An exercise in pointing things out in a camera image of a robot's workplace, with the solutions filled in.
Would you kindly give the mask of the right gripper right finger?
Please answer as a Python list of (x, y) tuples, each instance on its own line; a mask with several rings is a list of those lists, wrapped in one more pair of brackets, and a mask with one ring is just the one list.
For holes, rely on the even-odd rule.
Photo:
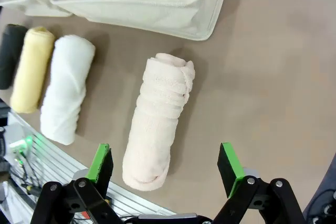
[(217, 167), (228, 200), (212, 223), (240, 223), (248, 209), (258, 210), (265, 223), (305, 223), (289, 182), (247, 175), (231, 143), (220, 144)]

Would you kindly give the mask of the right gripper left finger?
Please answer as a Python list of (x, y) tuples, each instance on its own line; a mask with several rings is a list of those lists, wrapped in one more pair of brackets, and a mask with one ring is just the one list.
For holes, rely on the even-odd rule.
[(93, 223), (123, 223), (105, 201), (113, 171), (109, 144), (100, 144), (87, 175), (66, 185), (43, 185), (31, 223), (71, 223), (74, 215), (86, 212)]

